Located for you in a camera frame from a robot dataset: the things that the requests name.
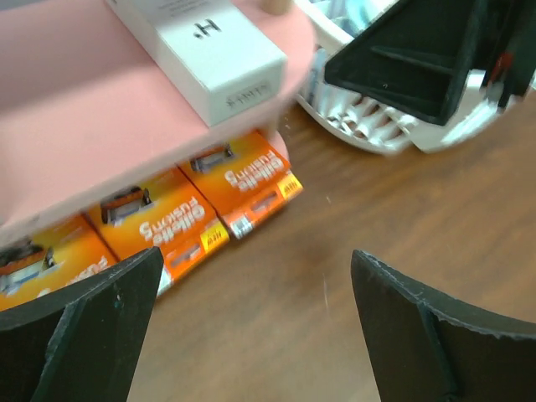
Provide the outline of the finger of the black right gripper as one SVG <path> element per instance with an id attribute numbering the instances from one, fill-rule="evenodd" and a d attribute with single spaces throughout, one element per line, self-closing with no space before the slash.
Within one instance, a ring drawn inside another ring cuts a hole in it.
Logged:
<path id="1" fill-rule="evenodd" d="M 486 1 L 398 1 L 326 63 L 329 85 L 444 126 L 476 58 Z"/>

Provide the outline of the orange Gillette razor box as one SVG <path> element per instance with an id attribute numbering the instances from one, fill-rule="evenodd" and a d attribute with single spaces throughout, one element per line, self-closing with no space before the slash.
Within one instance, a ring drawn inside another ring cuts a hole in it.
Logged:
<path id="1" fill-rule="evenodd" d="M 158 295 L 229 242 L 212 205 L 178 167 L 103 198 L 85 216 L 119 260 L 161 251 Z"/>
<path id="2" fill-rule="evenodd" d="M 117 262 L 87 219 L 75 215 L 1 248 L 1 309 L 72 285 Z"/>
<path id="3" fill-rule="evenodd" d="M 259 131 L 205 148 L 178 167 L 236 239 L 303 190 L 286 156 Z"/>

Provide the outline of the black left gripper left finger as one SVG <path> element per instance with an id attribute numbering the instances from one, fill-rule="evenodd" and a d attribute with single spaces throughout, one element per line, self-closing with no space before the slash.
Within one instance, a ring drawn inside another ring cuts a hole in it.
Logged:
<path id="1" fill-rule="evenodd" d="M 125 401 L 162 274 L 157 247 L 1 313 L 3 401 Z"/>

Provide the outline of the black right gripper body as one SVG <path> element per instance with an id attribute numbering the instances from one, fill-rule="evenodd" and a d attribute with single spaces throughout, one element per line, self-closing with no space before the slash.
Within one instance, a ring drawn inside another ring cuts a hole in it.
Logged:
<path id="1" fill-rule="evenodd" d="M 482 88 L 498 107 L 524 98 L 535 72 L 535 2 L 493 1 L 506 12 L 495 39 Z"/>

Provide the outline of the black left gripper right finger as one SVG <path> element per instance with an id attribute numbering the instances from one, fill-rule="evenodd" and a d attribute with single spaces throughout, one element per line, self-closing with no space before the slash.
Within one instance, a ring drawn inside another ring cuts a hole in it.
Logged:
<path id="1" fill-rule="evenodd" d="M 353 294 L 382 401 L 533 401 L 535 325 L 355 250 Z"/>

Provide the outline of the grey white razor box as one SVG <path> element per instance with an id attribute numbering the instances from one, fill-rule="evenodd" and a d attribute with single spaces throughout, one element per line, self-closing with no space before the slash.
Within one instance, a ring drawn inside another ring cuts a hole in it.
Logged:
<path id="1" fill-rule="evenodd" d="M 279 93 L 286 55 L 232 2 L 109 5 L 207 126 Z"/>

